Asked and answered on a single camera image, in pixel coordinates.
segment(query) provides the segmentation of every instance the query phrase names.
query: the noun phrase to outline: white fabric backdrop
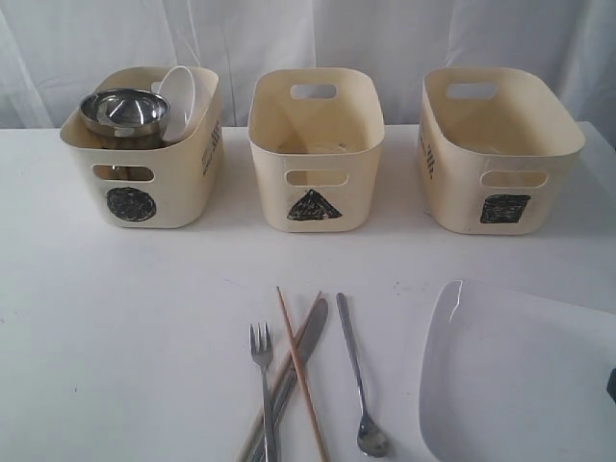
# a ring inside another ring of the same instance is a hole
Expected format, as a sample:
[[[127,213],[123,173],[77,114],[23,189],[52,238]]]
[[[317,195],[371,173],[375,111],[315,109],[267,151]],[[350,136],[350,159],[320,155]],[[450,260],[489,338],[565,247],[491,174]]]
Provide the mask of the white fabric backdrop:
[[[556,92],[616,145],[614,0],[0,0],[0,128],[58,127],[110,73],[203,65],[226,125],[284,67],[338,65],[376,83],[387,123],[418,121],[422,78],[508,65]]]

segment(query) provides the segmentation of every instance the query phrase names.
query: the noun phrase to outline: spoon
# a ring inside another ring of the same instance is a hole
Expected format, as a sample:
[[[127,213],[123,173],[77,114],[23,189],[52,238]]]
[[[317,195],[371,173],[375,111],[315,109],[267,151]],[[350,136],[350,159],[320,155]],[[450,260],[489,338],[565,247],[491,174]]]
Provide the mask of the spoon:
[[[355,338],[353,336],[353,328],[350,324],[350,316],[348,315],[347,298],[344,294],[337,294],[338,312],[340,313],[340,321],[343,325],[345,333],[346,348],[350,356],[350,363],[355,372],[355,380],[357,380],[357,390],[359,391],[359,402],[361,404],[362,419],[359,423],[357,431],[357,446],[359,449],[370,457],[385,457],[389,451],[389,441],[380,430],[378,425],[374,423],[372,417],[368,413],[366,405],[366,397],[364,396],[364,385],[362,376],[359,372],[359,364],[357,362],[357,353],[355,346]]]

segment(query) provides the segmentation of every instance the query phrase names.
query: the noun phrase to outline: cream plastic bin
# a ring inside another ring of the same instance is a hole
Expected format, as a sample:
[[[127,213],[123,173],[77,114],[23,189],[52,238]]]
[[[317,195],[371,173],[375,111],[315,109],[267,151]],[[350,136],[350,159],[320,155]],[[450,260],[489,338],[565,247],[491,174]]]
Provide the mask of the cream plastic bin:
[[[133,67],[108,77],[96,90],[151,90],[168,67]],[[212,95],[200,108],[201,119],[191,135],[174,145],[149,150],[103,149],[79,117],[77,109],[60,137],[70,147],[103,218],[116,226],[176,228],[197,219],[208,201],[223,156],[220,135],[218,76],[191,67]]]
[[[334,90],[324,95],[322,87]],[[318,97],[295,91],[317,89]],[[248,137],[261,204],[289,232],[347,231],[368,217],[384,137],[374,84],[351,69],[278,70],[257,83]]]
[[[418,160],[430,212],[451,231],[536,230],[584,144],[556,96],[527,72],[453,67],[423,80]]]

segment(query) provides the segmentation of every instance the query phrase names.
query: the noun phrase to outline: butter knife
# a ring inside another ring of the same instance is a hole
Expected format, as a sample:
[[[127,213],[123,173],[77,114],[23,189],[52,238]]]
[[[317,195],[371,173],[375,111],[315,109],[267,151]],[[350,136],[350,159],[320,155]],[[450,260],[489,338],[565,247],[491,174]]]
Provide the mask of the butter knife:
[[[327,300],[320,298],[317,302],[317,306],[310,314],[310,318],[306,323],[306,330],[301,336],[299,345],[297,346],[297,352],[301,358],[301,362],[305,365],[310,358],[310,355],[315,349],[323,328],[325,327],[325,321],[327,321]],[[284,377],[280,381],[280,385],[276,387],[271,393],[271,407],[272,418],[274,428],[280,423],[282,414],[289,402],[291,392],[297,383],[297,373],[295,372],[295,366],[293,362],[290,363],[289,368],[284,374]],[[257,431],[251,435],[250,451],[248,456],[244,459],[245,462],[262,462],[265,460],[265,447],[264,447],[264,430],[262,426],[259,426]]]

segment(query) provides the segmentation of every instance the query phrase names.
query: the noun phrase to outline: white table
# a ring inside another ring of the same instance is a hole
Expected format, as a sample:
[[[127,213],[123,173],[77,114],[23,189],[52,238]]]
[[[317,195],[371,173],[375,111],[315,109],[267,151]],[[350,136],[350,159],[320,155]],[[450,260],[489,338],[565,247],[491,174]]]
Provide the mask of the white table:
[[[344,234],[294,235],[260,210],[246,131],[225,129],[210,203],[177,230],[104,223],[56,130],[0,131],[0,459],[232,461],[261,404],[248,325],[287,349],[274,287],[295,327],[317,290],[350,295],[369,407],[394,460],[434,460],[418,420],[435,300],[472,278],[616,311],[616,155],[588,123],[587,147],[537,233],[462,236],[425,213],[417,126],[387,128],[372,213]],[[340,320],[308,363],[332,461],[363,460]],[[317,460],[295,390],[284,460]]]

